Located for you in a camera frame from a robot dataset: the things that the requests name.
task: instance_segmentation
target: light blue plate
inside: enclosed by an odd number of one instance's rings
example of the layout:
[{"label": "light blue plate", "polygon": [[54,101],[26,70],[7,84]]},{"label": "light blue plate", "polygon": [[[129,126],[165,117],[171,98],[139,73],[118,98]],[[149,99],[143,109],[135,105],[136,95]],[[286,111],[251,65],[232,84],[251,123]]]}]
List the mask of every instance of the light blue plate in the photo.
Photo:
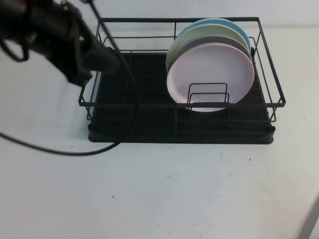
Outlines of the light blue plate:
[{"label": "light blue plate", "polygon": [[233,22],[226,20],[226,19],[222,19],[222,18],[206,18],[206,19],[196,21],[193,24],[186,27],[183,31],[181,31],[181,33],[177,37],[181,36],[183,33],[187,32],[188,30],[192,29],[195,26],[203,25],[203,24],[210,24],[210,23],[228,26],[229,28],[237,31],[247,42],[247,45],[249,48],[249,53],[250,53],[250,51],[251,51],[250,41],[249,41],[249,38],[248,38],[247,34],[245,33],[245,31],[241,27],[234,24]]}]

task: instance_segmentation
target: white surface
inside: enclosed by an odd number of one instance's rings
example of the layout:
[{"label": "white surface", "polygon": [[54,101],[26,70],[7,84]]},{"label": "white surface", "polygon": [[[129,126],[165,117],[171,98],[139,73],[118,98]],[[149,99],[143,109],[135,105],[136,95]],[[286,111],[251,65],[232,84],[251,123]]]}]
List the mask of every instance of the white surface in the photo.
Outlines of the white surface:
[{"label": "white surface", "polygon": [[[70,0],[96,29],[87,5]],[[318,0],[95,0],[103,17],[259,16],[265,26],[319,26]]]},{"label": "white surface", "polygon": [[[319,29],[265,34],[287,99],[273,144],[123,144],[68,158],[1,140],[0,238],[297,238],[319,195]],[[80,89],[49,63],[0,52],[0,70],[1,131],[104,146],[87,140]]]},{"label": "white surface", "polygon": [[[205,43],[182,54],[167,75],[167,89],[177,103],[237,103],[249,92],[254,81],[254,67],[241,50],[223,43]],[[193,83],[226,83],[192,85]],[[192,108],[214,112],[223,108]]]}]

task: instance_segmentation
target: black dish rack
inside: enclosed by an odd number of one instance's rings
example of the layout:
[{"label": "black dish rack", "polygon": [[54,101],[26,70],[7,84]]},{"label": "black dish rack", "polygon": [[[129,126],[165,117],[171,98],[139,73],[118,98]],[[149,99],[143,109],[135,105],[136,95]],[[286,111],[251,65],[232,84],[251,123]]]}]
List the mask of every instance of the black dish rack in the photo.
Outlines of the black dish rack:
[{"label": "black dish rack", "polygon": [[[253,42],[251,56],[255,69],[255,79],[249,93],[238,103],[228,102],[227,85],[222,92],[208,94],[224,95],[223,102],[203,102],[190,104],[190,98],[201,92],[192,92],[189,86],[189,101],[177,104],[170,97],[166,87],[167,72],[165,58],[167,49],[123,49],[139,87],[140,111],[134,131],[126,142],[144,143],[232,143],[269,144],[273,142],[276,109],[285,106],[286,100],[275,71],[258,17],[225,18],[233,22],[255,22],[259,28],[258,37],[250,37]],[[176,38],[180,23],[191,23],[200,18],[104,18],[104,22],[124,23],[165,23],[172,26],[170,36],[120,36],[114,39],[157,39]],[[96,37],[102,40],[98,24]],[[258,45],[263,42],[271,76],[274,79],[278,101],[272,99],[272,88],[266,80],[266,71],[261,61]],[[90,101],[84,99],[82,88],[79,105],[87,110],[89,139],[93,142],[114,142],[125,134],[132,124],[135,113],[133,85],[123,69],[113,75],[96,74]],[[225,108],[211,113],[195,112],[194,108]]]}]

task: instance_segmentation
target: light pink plate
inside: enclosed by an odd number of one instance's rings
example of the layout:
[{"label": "light pink plate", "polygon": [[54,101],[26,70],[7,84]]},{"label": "light pink plate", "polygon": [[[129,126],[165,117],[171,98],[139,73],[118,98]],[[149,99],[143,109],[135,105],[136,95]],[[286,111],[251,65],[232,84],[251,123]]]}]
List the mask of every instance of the light pink plate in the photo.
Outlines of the light pink plate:
[{"label": "light pink plate", "polygon": [[[226,90],[229,102],[237,103],[250,90],[254,76],[253,64],[245,53],[227,44],[205,43],[186,51],[174,62],[168,72],[167,88],[177,103],[225,102]],[[192,108],[198,112],[222,109]]]}]

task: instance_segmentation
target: cable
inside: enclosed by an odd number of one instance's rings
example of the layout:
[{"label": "cable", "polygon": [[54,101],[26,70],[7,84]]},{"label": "cable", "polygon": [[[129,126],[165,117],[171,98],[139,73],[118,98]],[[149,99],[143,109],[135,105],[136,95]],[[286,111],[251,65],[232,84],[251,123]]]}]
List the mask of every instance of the cable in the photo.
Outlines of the cable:
[{"label": "cable", "polygon": [[135,115],[134,115],[134,119],[133,119],[133,122],[132,122],[132,125],[131,125],[129,131],[124,136],[122,136],[122,138],[120,140],[118,140],[117,142],[114,142],[113,144],[111,144],[111,145],[109,145],[109,146],[107,146],[105,148],[102,148],[100,150],[91,151],[91,152],[64,152],[64,151],[54,150],[54,149],[50,149],[50,148],[45,148],[45,147],[41,147],[41,146],[37,146],[37,145],[31,144],[31,143],[24,142],[24,141],[22,141],[20,139],[16,139],[16,138],[11,137],[9,135],[6,135],[6,134],[4,134],[2,132],[0,132],[0,137],[4,138],[4,139],[6,139],[6,140],[8,140],[10,142],[17,143],[19,145],[22,145],[22,146],[25,146],[25,147],[28,147],[28,148],[32,148],[32,149],[35,149],[35,150],[38,150],[38,151],[46,152],[46,153],[51,153],[51,154],[56,154],[56,155],[63,155],[63,156],[91,156],[91,155],[100,154],[100,153],[109,151],[112,148],[115,148],[116,146],[121,144],[123,141],[125,141],[125,139],[132,133],[132,131],[134,129],[134,126],[136,124],[137,116],[138,116],[138,112],[139,112],[138,86],[137,86],[135,78],[134,78],[134,76],[133,76],[133,74],[132,74],[132,72],[130,70],[130,67],[128,66],[128,64],[127,64],[125,58],[123,57],[120,49],[118,48],[116,42],[113,40],[113,38],[112,38],[110,32],[108,31],[105,23],[103,22],[100,14],[98,13],[95,5],[93,4],[93,1],[89,1],[89,5],[90,5],[93,13],[95,14],[98,22],[102,26],[102,29],[104,30],[105,34],[109,38],[112,46],[114,47],[114,49],[115,49],[115,51],[116,51],[121,63],[124,65],[124,68],[127,71],[128,76],[129,76],[130,80],[132,81],[132,83],[134,85],[134,88],[135,88]]},{"label": "cable", "polygon": [[4,41],[4,36],[0,32],[0,47],[2,50],[14,61],[16,62],[24,62],[29,59],[29,49],[26,40],[23,37],[19,38],[19,44],[22,47],[23,56],[20,58],[18,57],[6,44]]}]

